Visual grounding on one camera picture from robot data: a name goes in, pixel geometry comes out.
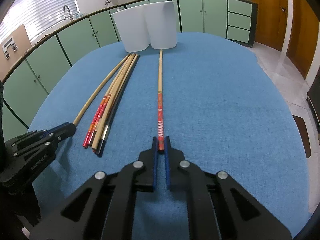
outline window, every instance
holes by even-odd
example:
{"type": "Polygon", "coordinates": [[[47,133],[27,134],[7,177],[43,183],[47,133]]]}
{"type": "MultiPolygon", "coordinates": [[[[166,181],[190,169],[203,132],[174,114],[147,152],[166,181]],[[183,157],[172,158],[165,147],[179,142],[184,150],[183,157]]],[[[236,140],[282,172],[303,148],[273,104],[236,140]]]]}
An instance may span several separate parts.
{"type": "Polygon", "coordinates": [[[0,42],[21,24],[25,25],[30,41],[63,20],[63,6],[76,14],[75,0],[15,0],[0,25],[0,42]]]}

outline faucet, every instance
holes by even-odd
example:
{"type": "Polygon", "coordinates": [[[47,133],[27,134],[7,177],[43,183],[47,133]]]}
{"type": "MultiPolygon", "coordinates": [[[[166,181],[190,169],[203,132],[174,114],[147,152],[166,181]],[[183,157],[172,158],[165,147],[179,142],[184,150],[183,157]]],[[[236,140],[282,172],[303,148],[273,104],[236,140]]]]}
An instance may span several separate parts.
{"type": "Polygon", "coordinates": [[[71,16],[70,9],[69,9],[68,5],[65,5],[65,6],[63,7],[63,16],[64,16],[63,19],[64,19],[64,20],[67,19],[67,18],[66,18],[66,8],[68,9],[71,22],[73,22],[73,18],[72,18],[72,16],[71,16]]]}

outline silver screw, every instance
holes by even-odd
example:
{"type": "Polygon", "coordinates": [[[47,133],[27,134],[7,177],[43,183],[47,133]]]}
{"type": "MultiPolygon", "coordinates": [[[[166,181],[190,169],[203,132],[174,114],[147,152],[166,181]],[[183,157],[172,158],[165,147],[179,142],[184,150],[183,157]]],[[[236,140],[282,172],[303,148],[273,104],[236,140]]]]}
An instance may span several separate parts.
{"type": "Polygon", "coordinates": [[[94,175],[94,177],[95,177],[96,179],[103,179],[105,175],[106,175],[106,174],[105,174],[103,171],[98,171],[98,172],[96,172],[96,174],[94,175]]]}
{"type": "Polygon", "coordinates": [[[134,163],[133,163],[133,166],[135,167],[135,168],[141,168],[142,166],[143,166],[143,162],[142,161],[135,161],[134,163]]]}
{"type": "Polygon", "coordinates": [[[226,173],[225,171],[219,171],[218,172],[218,178],[226,179],[227,177],[228,177],[228,173],[226,173]]]}
{"type": "Polygon", "coordinates": [[[179,165],[180,165],[180,167],[182,167],[182,168],[187,168],[187,167],[190,166],[190,162],[188,162],[188,161],[181,161],[181,162],[179,163],[179,165]]]}

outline beige board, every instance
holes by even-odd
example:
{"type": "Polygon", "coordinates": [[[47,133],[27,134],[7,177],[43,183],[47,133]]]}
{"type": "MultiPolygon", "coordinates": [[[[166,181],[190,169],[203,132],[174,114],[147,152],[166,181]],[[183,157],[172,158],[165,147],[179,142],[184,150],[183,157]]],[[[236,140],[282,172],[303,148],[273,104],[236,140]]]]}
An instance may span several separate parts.
{"type": "Polygon", "coordinates": [[[29,40],[28,34],[26,32],[26,28],[24,27],[24,24],[20,25],[10,35],[8,35],[8,37],[6,37],[4,39],[4,41],[1,43],[1,49],[0,49],[0,79],[1,79],[1,81],[4,79],[4,77],[9,72],[9,70],[15,65],[15,63],[31,47],[32,47],[32,45],[30,43],[30,40],[29,40]],[[12,46],[10,46],[7,49],[10,57],[8,59],[6,59],[6,56],[4,55],[2,48],[11,37],[13,38],[18,49],[16,51],[13,51],[12,46]]]}

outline table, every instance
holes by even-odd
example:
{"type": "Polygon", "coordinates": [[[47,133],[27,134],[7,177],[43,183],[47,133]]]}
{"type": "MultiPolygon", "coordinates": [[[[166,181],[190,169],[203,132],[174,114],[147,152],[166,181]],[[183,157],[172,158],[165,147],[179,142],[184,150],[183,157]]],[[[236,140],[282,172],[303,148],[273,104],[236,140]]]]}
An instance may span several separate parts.
{"type": "MultiPolygon", "coordinates": [[[[157,135],[159,51],[141,51],[116,113],[102,158],[82,142],[99,93],[57,158],[34,181],[50,212],[96,171],[118,172],[149,149],[157,135]]],[[[44,101],[30,130],[72,122],[98,84],[126,55],[121,42],[80,59],[44,101]]],[[[272,81],[247,48],[206,33],[178,33],[163,54],[164,134],[202,170],[225,170],[295,236],[308,214],[308,168],[297,126],[272,81]]],[[[188,239],[185,195],[165,186],[159,156],[156,192],[138,193],[133,239],[188,239]]]]}

